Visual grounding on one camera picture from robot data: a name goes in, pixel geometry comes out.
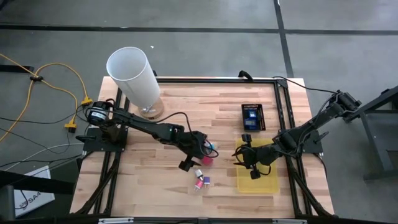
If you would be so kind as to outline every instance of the gray floor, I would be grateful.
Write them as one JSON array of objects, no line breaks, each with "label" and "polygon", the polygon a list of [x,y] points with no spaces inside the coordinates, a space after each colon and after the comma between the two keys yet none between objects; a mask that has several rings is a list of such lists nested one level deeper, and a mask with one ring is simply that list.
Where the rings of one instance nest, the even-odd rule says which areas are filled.
[{"label": "gray floor", "polygon": [[[394,0],[280,0],[286,29],[397,30]],[[272,0],[15,0],[0,12],[0,22],[120,27],[215,27],[277,29]],[[144,50],[161,76],[235,77],[246,70],[254,77],[286,76],[278,34],[0,31],[0,52],[24,65],[39,67],[63,62],[82,75],[88,93],[97,98],[109,55],[124,46]],[[294,76],[307,86],[350,92],[367,103],[397,85],[398,36],[287,35]],[[83,92],[77,77],[64,68],[42,75],[50,83]],[[26,75],[0,74],[0,116],[16,118],[24,106]],[[308,91],[312,113],[328,94]],[[73,112],[69,96],[40,83],[34,86],[24,119],[54,121]],[[8,128],[10,122],[0,121]],[[78,121],[78,133],[85,124]],[[13,131],[45,146],[67,143],[63,123],[18,124]],[[337,215],[345,218],[398,222],[397,180],[365,184],[363,174],[377,168],[359,121],[327,124],[323,140],[328,183]],[[0,164],[21,160],[41,150],[16,136],[0,143]],[[71,147],[62,156],[81,152]],[[23,164],[13,171],[28,172],[40,164]]]}]

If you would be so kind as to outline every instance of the wooden tabletop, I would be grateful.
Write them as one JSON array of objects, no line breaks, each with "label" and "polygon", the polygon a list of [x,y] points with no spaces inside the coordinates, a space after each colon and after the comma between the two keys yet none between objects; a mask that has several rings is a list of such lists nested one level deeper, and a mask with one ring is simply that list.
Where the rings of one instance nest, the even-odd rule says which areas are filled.
[{"label": "wooden tabletop", "polygon": [[[294,78],[303,84],[301,78]],[[288,218],[294,217],[292,198],[284,157],[279,158],[277,172],[280,190],[276,194],[242,194],[236,188],[236,167],[231,157],[235,140],[241,138],[243,122],[241,104],[261,103],[266,131],[253,133],[252,138],[273,138],[279,126],[274,87],[270,84],[228,83],[160,83],[164,102],[163,118],[183,111],[188,114],[193,130],[208,135],[220,156],[211,167],[201,167],[211,177],[209,189],[194,191],[194,170],[178,169],[185,154],[176,147],[163,145],[145,133],[129,129],[126,150],[122,153],[112,216],[131,217],[223,217],[223,218]],[[115,98],[117,85],[104,77],[99,100]],[[289,83],[296,125],[312,116],[305,89]],[[130,112],[139,114],[130,105]],[[184,116],[173,116],[166,122],[184,125]],[[82,164],[71,212],[89,199],[100,179],[104,153],[94,152]],[[325,207],[333,213],[325,171],[313,155],[303,155],[307,185]],[[105,190],[104,202],[108,188]],[[304,211],[302,193],[298,190],[300,208]]]}]

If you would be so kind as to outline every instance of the white cylinder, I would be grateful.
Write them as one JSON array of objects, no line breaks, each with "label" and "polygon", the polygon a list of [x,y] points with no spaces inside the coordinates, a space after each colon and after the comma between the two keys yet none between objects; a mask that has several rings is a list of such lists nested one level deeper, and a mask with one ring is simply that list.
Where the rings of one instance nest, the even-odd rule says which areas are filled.
[{"label": "white cylinder", "polygon": [[106,62],[106,70],[132,104],[145,108],[159,98],[159,84],[141,49],[123,47],[115,51]]}]

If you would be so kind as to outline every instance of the yellow plastic tray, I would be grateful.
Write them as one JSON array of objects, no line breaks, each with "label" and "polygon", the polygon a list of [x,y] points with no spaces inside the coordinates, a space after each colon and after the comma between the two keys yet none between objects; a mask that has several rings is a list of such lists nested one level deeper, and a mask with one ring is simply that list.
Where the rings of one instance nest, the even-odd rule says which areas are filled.
[{"label": "yellow plastic tray", "polygon": [[[273,143],[272,139],[252,139],[252,146],[263,146],[265,144]],[[245,144],[242,139],[236,140],[236,148]],[[268,173],[269,167],[257,163],[257,168],[260,172]],[[261,175],[257,180],[250,178],[251,169],[246,169],[243,166],[236,166],[238,191],[242,193],[276,193],[279,191],[278,172],[276,169],[276,161],[271,164],[271,173],[269,175]]]}]

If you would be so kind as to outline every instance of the black basket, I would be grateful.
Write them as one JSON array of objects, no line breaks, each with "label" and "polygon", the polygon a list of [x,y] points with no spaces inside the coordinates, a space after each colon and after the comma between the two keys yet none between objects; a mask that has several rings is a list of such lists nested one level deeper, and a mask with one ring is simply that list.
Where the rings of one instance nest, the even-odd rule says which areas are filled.
[{"label": "black basket", "polygon": [[264,122],[264,114],[262,113],[261,104],[242,105],[242,116],[243,116],[243,128],[245,131],[266,130],[266,123]]}]

